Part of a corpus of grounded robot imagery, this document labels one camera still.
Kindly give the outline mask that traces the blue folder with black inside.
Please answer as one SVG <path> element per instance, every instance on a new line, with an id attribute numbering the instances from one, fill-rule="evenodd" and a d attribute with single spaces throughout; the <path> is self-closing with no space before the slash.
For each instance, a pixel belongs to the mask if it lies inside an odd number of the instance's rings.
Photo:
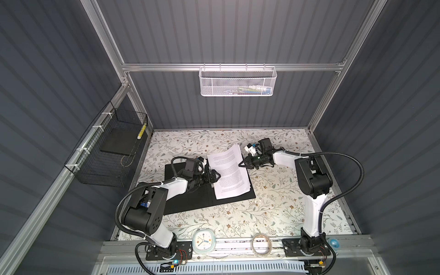
<path id="1" fill-rule="evenodd" d="M 245 201 L 256 197 L 251 184 L 251 190 L 241 196 L 217 200 L 214 193 L 214 185 L 201 186 L 196 191 L 187 191 L 187 180 L 180 176 L 187 157 L 174 157 L 166 166 L 170 177 L 166 178 L 159 188 L 161 211 L 164 215 L 176 214 L 192 210 L 203 209 L 212 206 L 229 204 L 232 202 Z"/>

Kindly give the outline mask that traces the white printed paper files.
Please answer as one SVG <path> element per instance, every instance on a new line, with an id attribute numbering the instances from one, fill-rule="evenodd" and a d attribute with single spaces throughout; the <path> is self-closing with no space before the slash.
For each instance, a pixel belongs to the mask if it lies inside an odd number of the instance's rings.
<path id="1" fill-rule="evenodd" d="M 211 170 L 220 174 L 220 179 L 214 183 L 214 193 L 217 200 L 241 196 L 251 190 L 247 169 L 239 167 L 243 161 L 238 144 L 234 144 L 225 152 L 207 156 Z"/>

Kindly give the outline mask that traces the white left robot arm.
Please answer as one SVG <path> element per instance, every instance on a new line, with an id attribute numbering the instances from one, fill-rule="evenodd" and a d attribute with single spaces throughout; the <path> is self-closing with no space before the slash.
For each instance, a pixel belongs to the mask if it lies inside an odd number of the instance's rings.
<path id="1" fill-rule="evenodd" d="M 120 231 L 141 237 L 156 248 L 173 252 L 176 235 L 162 225 L 167 201 L 201 186 L 214 184 L 222 176 L 202 157 L 175 157 L 170 167 L 173 175 L 170 179 L 139 183 L 131 189 L 118 203 L 114 219 Z"/>

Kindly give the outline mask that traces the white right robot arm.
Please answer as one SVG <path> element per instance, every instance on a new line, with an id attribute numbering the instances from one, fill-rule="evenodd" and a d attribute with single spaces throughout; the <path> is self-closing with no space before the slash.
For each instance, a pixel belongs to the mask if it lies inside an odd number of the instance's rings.
<path id="1" fill-rule="evenodd" d="M 249 170 L 275 165 L 294 168 L 300 191 L 305 195 L 305 218 L 301 228 L 299 248 L 306 256 L 316 253 L 325 246 L 322 232 L 322 207 L 327 201 L 333 181 L 328 174 L 322 157 L 310 154 L 290 152 L 284 148 L 275 148 L 269 138 L 256 144 L 245 146 L 247 157 L 239 167 Z"/>

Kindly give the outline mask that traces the white square clock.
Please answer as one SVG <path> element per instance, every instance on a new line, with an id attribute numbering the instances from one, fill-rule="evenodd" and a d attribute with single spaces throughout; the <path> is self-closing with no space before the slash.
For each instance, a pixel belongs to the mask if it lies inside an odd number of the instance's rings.
<path id="1" fill-rule="evenodd" d="M 212 229 L 199 229 L 192 237 L 192 248 L 196 254 L 208 254 L 215 250 L 215 233 Z"/>

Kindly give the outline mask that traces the yellow marker pen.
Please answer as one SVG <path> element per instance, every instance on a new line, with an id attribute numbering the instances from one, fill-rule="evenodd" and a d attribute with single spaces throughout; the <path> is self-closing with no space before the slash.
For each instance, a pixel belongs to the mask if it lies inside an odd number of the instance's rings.
<path id="1" fill-rule="evenodd" d="M 140 129 L 138 135 L 137 135 L 137 140 L 141 140 L 143 134 L 145 133 L 146 128 L 147 128 L 147 124 L 144 123 L 144 124 L 142 125 L 142 128 Z"/>

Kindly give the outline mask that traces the black foam pad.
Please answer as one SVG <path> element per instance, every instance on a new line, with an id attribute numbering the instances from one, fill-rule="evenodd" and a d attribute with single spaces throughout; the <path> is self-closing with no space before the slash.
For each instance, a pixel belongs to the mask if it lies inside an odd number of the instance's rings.
<path id="1" fill-rule="evenodd" d="M 139 131 L 114 128 L 104 139 L 101 152 L 129 156 L 136 152 L 141 140 L 137 140 Z"/>

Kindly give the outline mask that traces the blue tape roll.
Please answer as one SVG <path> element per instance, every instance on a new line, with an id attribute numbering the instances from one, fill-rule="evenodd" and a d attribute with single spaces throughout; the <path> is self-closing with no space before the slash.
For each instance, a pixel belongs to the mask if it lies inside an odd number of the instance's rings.
<path id="1" fill-rule="evenodd" d="M 337 239 L 335 239 L 335 238 L 330 238 L 330 239 L 328 239 L 327 241 L 328 241 L 329 246 L 330 246 L 333 250 L 338 250 L 338 249 L 340 249 L 340 242 L 339 242 Z"/>

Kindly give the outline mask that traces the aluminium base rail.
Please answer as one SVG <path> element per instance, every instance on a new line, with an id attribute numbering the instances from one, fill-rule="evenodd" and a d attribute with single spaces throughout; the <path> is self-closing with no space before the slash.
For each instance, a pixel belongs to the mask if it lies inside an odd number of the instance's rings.
<path id="1" fill-rule="evenodd" d="M 372 238 L 369 235 L 328 235 L 327 239 L 335 238 L 340 242 L 340 249 L 335 252 L 341 258 L 371 257 L 378 253 Z M 269 244 L 266 239 L 259 238 L 252 241 L 247 238 L 219 238 L 213 252 L 208 254 L 192 254 L 193 260 L 241 260 L 257 259 L 254 251 L 265 253 Z M 265 260 L 285 257 L 282 240 L 285 237 L 271 237 L 272 250 L 264 257 Z M 134 249 L 139 241 L 105 241 L 97 257 L 100 261 L 132 261 L 135 260 Z"/>

